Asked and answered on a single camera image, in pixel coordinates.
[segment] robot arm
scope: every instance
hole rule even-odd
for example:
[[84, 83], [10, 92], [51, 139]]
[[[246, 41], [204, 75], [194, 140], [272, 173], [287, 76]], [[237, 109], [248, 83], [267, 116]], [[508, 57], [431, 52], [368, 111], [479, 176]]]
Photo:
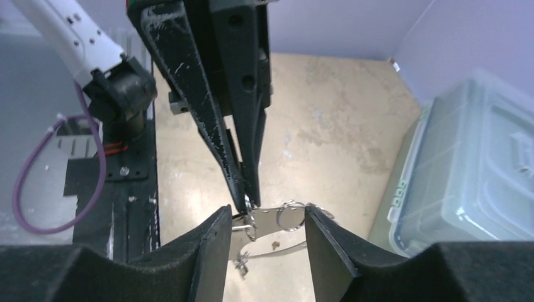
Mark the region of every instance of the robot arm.
[[106, 35], [76, 0], [13, 0], [85, 87], [94, 69], [108, 72], [124, 50]]
[[91, 19], [76, 0], [13, 0], [49, 41], [91, 99], [91, 115], [112, 140], [143, 129], [142, 112], [156, 98], [156, 82]]

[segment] purple wall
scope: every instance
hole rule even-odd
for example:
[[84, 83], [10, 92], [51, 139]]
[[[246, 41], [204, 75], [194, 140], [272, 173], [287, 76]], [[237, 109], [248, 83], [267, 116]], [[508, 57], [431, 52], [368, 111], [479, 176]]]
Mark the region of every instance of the purple wall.
[[[126, 15], [126, 0], [77, 0], [101, 28], [133, 28]], [[2, 21], [26, 21], [11, 0], [0, 0]]]
[[534, 96], [534, 1], [434, 0], [395, 52], [400, 74], [425, 103], [472, 69]]
[[281, 0], [269, 4], [271, 49], [387, 60], [430, 2]]

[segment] marble floor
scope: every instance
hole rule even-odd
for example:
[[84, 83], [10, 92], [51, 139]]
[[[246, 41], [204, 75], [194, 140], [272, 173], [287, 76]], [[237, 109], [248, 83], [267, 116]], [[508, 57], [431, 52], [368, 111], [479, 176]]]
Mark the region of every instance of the marble floor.
[[[295, 199], [330, 211], [367, 238], [406, 130], [420, 109], [387, 62], [272, 55], [274, 95], [259, 166], [262, 207]], [[157, 154], [161, 241], [232, 204], [221, 170], [189, 114], [173, 116], [157, 75]], [[304, 230], [246, 247], [252, 255], [303, 241]], [[305, 249], [257, 257], [242, 279], [229, 265], [224, 301], [314, 301]]]

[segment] plastic storage box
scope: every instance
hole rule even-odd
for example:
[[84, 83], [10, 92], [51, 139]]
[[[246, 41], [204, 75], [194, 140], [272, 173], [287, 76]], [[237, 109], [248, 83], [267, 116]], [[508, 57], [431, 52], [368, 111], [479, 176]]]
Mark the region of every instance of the plastic storage box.
[[[390, 180], [397, 185], [385, 195], [393, 251], [413, 256], [441, 241], [534, 240], [533, 105], [476, 72], [423, 109], [402, 173]], [[371, 242], [379, 241], [375, 228]]]

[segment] metal ring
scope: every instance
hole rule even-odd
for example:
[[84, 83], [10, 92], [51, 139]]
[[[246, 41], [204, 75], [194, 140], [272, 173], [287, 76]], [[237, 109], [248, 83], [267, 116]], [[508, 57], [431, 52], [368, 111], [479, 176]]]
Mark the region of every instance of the metal ring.
[[254, 220], [254, 213], [252, 212], [252, 205], [250, 204], [250, 199], [248, 196], [245, 195], [245, 207], [247, 208], [247, 216], [245, 217], [246, 223], [248, 225], [251, 225], [254, 228], [254, 236], [252, 236], [249, 232], [249, 229], [245, 229], [245, 234], [249, 237], [249, 239], [254, 242], [256, 241], [258, 237], [258, 227], [256, 226], [256, 222]]
[[291, 200], [288, 200], [286, 202], [284, 202], [279, 208], [278, 210], [276, 211], [276, 224], [284, 231], [286, 232], [294, 232], [296, 230], [298, 230], [299, 228], [302, 228], [302, 226], [304, 225], [304, 219], [302, 219], [302, 222], [299, 223], [297, 226], [295, 227], [292, 227], [292, 228], [284, 228], [281, 224], [280, 224], [280, 216], [282, 215], [282, 212], [289, 208], [290, 206], [293, 206], [294, 208], [305, 208], [306, 205], [303, 204], [303, 203], [300, 203], [298, 201], [295, 201], [293, 199]]

